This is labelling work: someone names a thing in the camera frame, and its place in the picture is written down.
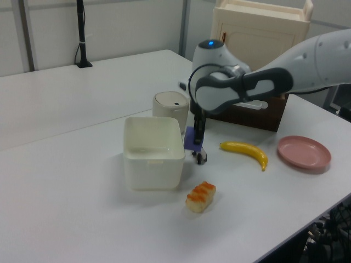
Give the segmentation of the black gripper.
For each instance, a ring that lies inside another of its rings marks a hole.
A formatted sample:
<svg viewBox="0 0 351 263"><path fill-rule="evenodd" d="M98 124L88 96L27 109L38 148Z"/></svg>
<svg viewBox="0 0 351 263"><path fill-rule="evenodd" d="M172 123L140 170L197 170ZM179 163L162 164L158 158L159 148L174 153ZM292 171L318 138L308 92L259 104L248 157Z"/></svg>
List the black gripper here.
<svg viewBox="0 0 351 263"><path fill-rule="evenodd" d="M205 115L196 103L191 103L191 113L194 115L194 144L201 145L205 133Z"/></svg>

